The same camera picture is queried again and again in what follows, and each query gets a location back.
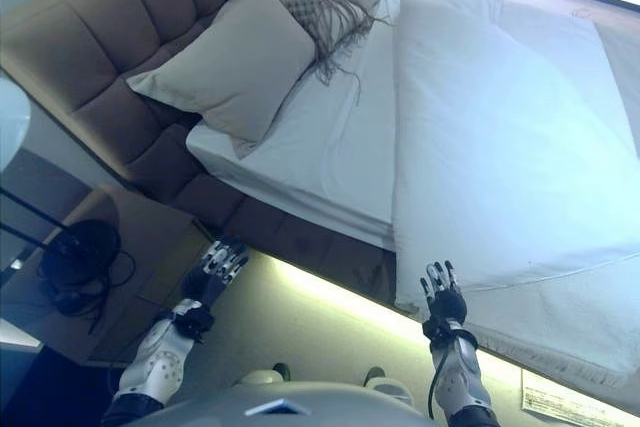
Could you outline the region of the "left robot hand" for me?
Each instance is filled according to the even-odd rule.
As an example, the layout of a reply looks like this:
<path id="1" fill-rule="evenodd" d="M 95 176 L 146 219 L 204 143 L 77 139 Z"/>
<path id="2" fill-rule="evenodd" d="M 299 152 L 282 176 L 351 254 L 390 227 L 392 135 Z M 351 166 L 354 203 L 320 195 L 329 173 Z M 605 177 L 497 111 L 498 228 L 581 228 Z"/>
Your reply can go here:
<path id="1" fill-rule="evenodd" d="M 248 261 L 247 247 L 243 242 L 229 235 L 219 237 L 184 277 L 182 297 L 211 307 Z"/>

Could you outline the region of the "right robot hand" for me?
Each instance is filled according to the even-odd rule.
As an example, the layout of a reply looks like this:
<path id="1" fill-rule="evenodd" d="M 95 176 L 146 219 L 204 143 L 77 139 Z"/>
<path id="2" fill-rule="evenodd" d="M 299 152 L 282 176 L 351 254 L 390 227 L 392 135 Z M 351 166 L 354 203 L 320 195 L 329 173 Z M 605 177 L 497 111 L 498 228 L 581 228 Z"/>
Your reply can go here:
<path id="1" fill-rule="evenodd" d="M 420 278 L 429 315 L 438 321 L 465 323 L 467 304 L 457 282 L 456 272 L 449 260 L 433 262 L 426 266 Z"/>

